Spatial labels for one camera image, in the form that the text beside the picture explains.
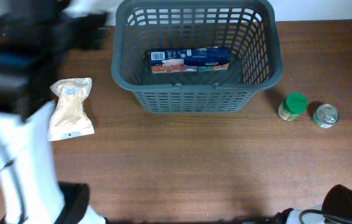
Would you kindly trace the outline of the tan food pouch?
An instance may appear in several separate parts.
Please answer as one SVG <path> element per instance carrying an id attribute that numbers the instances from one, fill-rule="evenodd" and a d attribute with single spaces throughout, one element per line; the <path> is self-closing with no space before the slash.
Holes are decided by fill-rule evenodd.
<path id="1" fill-rule="evenodd" d="M 50 89 L 58 96 L 56 109 L 49 122 L 47 138 L 60 141 L 95 133 L 83 103 L 90 94 L 91 78 L 67 78 L 55 82 Z"/>

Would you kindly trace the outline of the blue carton box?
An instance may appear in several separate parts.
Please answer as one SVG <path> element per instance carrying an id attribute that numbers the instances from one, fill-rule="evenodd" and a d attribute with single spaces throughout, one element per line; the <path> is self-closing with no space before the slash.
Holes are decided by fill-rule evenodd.
<path id="1" fill-rule="evenodd" d="M 230 58 L 228 47 L 168 49 L 150 52 L 152 73 L 227 70 Z"/>

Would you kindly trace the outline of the grey plastic basket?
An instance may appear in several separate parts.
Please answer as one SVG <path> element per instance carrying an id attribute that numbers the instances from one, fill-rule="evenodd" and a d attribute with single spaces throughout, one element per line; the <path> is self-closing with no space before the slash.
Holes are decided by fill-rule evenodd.
<path id="1" fill-rule="evenodd" d="M 227 47 L 226 70 L 153 73 L 153 50 Z M 232 113 L 282 77 L 274 9 L 265 0 L 123 1 L 111 74 L 151 113 Z"/>

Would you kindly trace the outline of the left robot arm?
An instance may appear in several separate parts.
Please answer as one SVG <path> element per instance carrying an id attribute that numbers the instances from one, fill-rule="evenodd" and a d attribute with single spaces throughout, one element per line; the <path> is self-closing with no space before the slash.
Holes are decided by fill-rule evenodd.
<path id="1" fill-rule="evenodd" d="M 9 1 L 0 15 L 3 223 L 106 223 L 86 184 L 57 179 L 50 86 L 71 49 L 98 50 L 108 11 L 84 1 Z"/>

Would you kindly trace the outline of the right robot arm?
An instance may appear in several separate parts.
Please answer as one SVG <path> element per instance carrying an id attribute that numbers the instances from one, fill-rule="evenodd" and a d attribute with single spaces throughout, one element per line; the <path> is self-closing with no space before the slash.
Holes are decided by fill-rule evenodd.
<path id="1" fill-rule="evenodd" d="M 352 224 L 352 190 L 344 185 L 330 189 L 322 204 L 298 210 L 288 208 L 268 218 L 270 224 Z"/>

